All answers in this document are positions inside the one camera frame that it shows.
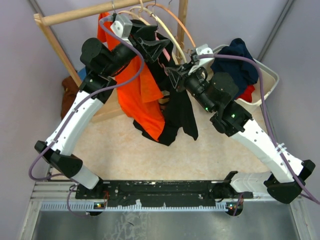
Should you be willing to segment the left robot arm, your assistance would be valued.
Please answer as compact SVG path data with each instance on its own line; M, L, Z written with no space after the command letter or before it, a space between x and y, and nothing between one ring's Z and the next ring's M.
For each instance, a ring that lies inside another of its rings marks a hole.
M38 141L34 146L40 158L61 175L85 187L87 194L95 199L103 195L104 186L99 183L100 177L73 155L75 145L113 89L131 93L134 84L146 72L146 61L156 60L171 43L168 38L158 37L152 25L142 25L126 39L119 38L108 28L104 30L118 45L108 49L95 37L83 43L80 60L87 68L87 75L58 128L46 141Z

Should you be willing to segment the black orange t shirt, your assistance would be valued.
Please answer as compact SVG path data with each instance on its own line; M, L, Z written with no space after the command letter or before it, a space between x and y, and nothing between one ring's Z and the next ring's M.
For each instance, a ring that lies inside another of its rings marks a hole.
M160 110L165 120L164 129L159 136L159 141L152 140L146 137L141 131L143 137L154 141L156 143L169 146L175 140L179 129L194 140L198 138L198 128L192 108L192 104L187 92L177 92L165 73L165 67L174 67L176 64L172 56L173 43L168 44L162 51L158 59L153 63L146 63L150 70L159 90L162 92L163 97L158 100Z

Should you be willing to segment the cream plastic hook hanger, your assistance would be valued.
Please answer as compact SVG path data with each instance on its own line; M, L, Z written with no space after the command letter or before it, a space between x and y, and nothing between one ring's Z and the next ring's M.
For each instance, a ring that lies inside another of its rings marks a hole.
M152 11L150 11L149 9L147 9L146 7L144 7L144 4L142 1L140 1L138 6L133 6L131 7L129 10L121 10L118 12L118 14L127 14L130 17L132 17L134 20L139 20L142 23L144 23L145 25L149 26L150 23L147 22L143 17L142 17L142 13L147 13L149 14L152 18L154 18L155 20L157 19L154 15L154 13Z

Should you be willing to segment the navy t shirt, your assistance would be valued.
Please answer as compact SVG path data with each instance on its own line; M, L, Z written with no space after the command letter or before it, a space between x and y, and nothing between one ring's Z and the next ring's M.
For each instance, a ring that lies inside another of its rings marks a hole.
M218 52L218 55L231 55L248 58L253 61L253 57L248 51L245 42L241 38L235 38L229 46L225 46ZM228 73L238 87L239 97L245 92L248 86L258 82L259 75L256 68L243 60L216 58L210 66L214 73Z

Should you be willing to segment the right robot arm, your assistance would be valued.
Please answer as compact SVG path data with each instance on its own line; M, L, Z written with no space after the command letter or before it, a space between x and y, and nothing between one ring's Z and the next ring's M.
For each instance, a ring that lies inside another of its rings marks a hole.
M269 194L275 200L290 204L305 192L305 180L315 169L311 160L300 160L287 152L283 145L268 135L240 104L235 102L238 86L227 72L215 72L208 79L206 65L219 54L192 55L192 61L177 67L165 67L173 88L187 90L197 102L214 115L210 121L221 134L248 148L265 166L267 172L232 172L223 185L229 198L241 193Z

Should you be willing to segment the beige wooden hanger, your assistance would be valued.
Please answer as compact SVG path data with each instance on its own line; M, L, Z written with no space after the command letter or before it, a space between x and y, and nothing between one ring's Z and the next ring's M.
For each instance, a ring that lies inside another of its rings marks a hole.
M150 11L146 7L144 7L143 9L144 9L145 12L149 13L157 21L157 23L159 23L162 26L162 28L167 33L167 35L169 36L170 40L173 42L173 44L175 45L176 49L178 50L179 56L181 57L182 62L186 63L187 59L185 57L184 51L182 50L181 46L179 45L179 43L176 40L176 38L174 37L174 35L171 33L171 31L165 25L165 23L157 15L155 15L152 11Z

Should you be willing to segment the red t shirt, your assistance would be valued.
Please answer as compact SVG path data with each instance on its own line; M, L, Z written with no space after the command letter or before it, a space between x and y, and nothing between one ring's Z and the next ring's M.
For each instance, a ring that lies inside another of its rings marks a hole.
M240 94L237 99L242 99L248 103L251 103L253 101L252 94L255 91L254 85L248 85L245 91Z

